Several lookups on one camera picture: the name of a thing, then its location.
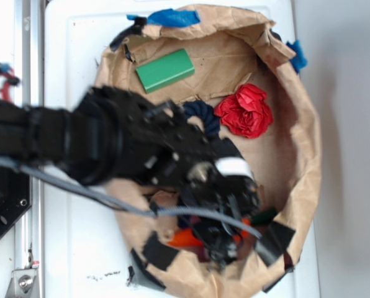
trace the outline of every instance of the white wall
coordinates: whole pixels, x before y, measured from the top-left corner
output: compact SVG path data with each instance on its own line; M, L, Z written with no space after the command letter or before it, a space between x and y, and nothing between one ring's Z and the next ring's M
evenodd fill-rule
M294 4L301 78L322 120L321 295L370 298L370 1Z
M0 62L14 62L14 0L0 0ZM14 229L0 240L0 297L6 295L14 270Z

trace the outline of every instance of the orange object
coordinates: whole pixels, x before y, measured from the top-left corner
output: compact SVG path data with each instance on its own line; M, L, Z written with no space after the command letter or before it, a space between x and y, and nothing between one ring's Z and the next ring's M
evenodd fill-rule
M250 225L250 220L246 217L241 221L246 225ZM244 230L240 232L240 235L243 238L245 238L247 234L248 232ZM238 235L234 236L233 239L236 242L241 240L240 236ZM167 244L175 247L203 246L203 243L193 235L191 228L184 228L176 232L173 239L167 242Z

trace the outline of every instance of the brown paper bag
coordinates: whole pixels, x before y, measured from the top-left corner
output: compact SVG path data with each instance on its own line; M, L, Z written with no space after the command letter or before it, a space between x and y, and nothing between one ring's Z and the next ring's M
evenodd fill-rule
M233 94L245 82L265 90L274 117L268 131L257 139L248 139L221 126L220 136L231 138L249 162L257 181L264 186L264 206L280 211L274 224L295 231L286 252L296 264L317 208L321 141L317 113L289 63L294 52L273 37L270 28L274 22L257 12L208 5L182 9L196 10L201 22L182 29L146 25L142 36L129 36L116 52L106 49L96 84L129 89L154 104L167 99L177 103L202 99L215 106L220 97ZM135 68L180 48L191 57L195 74L145 94ZM107 191L147 209L142 194L156 190L116 180L107 185ZM118 213L117 219L129 250L144 262L147 258L143 250L153 232L158 232L160 240L162 229L165 237L173 232L169 227L162 228L162 222L170 220L123 213ZM146 270L174 296L250 297L285 272L284 256L267 265L253 249L254 241L250 241L247 257L231 263L222 273L209 271L206 263L200 263L193 252L186 250L176 254L167 268L149 262Z

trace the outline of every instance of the gray cable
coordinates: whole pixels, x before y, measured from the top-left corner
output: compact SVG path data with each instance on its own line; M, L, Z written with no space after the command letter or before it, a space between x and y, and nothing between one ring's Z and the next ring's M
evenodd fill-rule
M205 218L225 222L227 224L233 225L236 228L240 228L242 230L247 231L248 233L254 235L256 238L261 238L261 234L255 228L249 225L246 225L243 222L236 220L232 217L229 217L225 214L221 214L217 211L199 208L199 207L177 206L177 207L171 207L171 208L161 208L161 209L158 209L155 213L152 210L142 210L142 209L136 208L133 205L130 205L120 199L108 196L107 194L103 194L101 192L93 191L82 185L74 184L74 183L62 180L61 178L54 177L50 174L40 171L37 168L32 168L27 165L21 165L19 162L13 160L12 158L6 157L6 156L0 156L0 166L13 169L14 171L20 171L22 173L28 174L29 176L34 176L60 189L64 189L66 191L73 192L75 194L79 194L81 196L97 200L108 206L115 206L115 207L123 208L126 211L129 211L134 214L147 216L147 217L156 217L156 216L164 216L164 215L168 215L168 216L197 215L200 217L205 217Z

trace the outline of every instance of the crumpled paper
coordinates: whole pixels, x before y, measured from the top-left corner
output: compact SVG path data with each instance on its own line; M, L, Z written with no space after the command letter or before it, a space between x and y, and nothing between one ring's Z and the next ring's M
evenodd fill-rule
M231 133L247 138L262 135L273 123L272 112L264 102L266 92L255 85L244 84L235 94L227 96L214 109Z

